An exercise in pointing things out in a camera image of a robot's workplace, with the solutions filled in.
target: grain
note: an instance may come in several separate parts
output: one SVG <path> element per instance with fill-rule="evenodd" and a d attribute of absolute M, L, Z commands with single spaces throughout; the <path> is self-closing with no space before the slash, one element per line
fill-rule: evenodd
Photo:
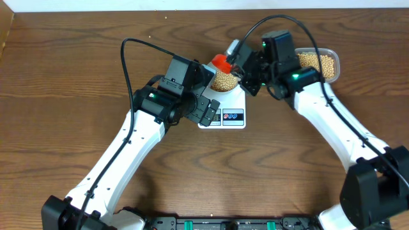
<path fill-rule="evenodd" d="M 237 78 L 235 76 L 231 73 L 227 74 L 217 70 L 215 82 L 210 88 L 218 92 L 227 92 L 234 89 L 236 86 Z"/>
<path fill-rule="evenodd" d="M 316 54 L 302 53 L 302 54 L 297 54 L 297 55 L 298 55 L 298 58 L 300 59 L 300 64 L 302 67 L 312 66 L 316 70 L 320 69 L 320 66 L 318 64 L 318 58 Z M 320 55 L 320 57 L 321 57 L 321 63 L 322 63 L 322 74 L 325 80 L 334 78 L 335 77 L 334 60 L 331 57 L 328 57 L 327 55 Z"/>

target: brown object in corner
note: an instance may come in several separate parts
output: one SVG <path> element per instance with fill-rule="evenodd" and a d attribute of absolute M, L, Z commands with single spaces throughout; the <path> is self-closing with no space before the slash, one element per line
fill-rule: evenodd
<path fill-rule="evenodd" d="M 8 33 L 10 32 L 10 28 L 12 27 L 14 13 L 11 9 L 0 0 L 0 59 L 3 55 L 4 46 L 6 46 L 6 40 Z"/>

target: bowl of grain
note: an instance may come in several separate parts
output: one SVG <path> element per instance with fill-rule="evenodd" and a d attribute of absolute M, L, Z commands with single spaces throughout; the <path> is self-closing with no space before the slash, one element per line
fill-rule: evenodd
<path fill-rule="evenodd" d="M 322 62 L 322 74 L 327 83 L 335 82 L 341 72 L 338 55 L 330 49 L 318 48 Z M 312 66 L 319 69 L 317 54 L 314 48 L 297 48 L 295 53 L 300 59 L 300 64 L 304 66 Z"/>

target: wood grain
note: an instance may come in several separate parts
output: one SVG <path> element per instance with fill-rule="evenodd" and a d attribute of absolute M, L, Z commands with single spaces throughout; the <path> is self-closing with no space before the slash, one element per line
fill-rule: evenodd
<path fill-rule="evenodd" d="M 0 64 L 0 229 L 41 228 L 45 200 L 64 197 L 113 140 L 128 111 L 122 39 L 207 63 L 276 13 L 297 16 L 320 47 L 338 53 L 333 89 L 347 108 L 391 146 L 409 146 L 409 10 L 19 13 Z M 274 29 L 311 46 L 283 20 L 261 26 L 249 43 Z M 134 89 L 170 62 L 132 43 L 126 55 Z M 170 129 L 118 209 L 260 217 L 317 214 L 337 203 L 345 172 L 313 126 L 264 91 L 247 97 L 247 108 L 244 130 L 200 130 L 187 120 Z M 407 229 L 409 215 L 392 222 Z"/>

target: white wall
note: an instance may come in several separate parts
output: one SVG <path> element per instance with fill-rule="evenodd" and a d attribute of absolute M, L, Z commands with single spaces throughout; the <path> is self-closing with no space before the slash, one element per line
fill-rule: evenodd
<path fill-rule="evenodd" d="M 4 0 L 14 12 L 406 8 L 409 0 Z"/>

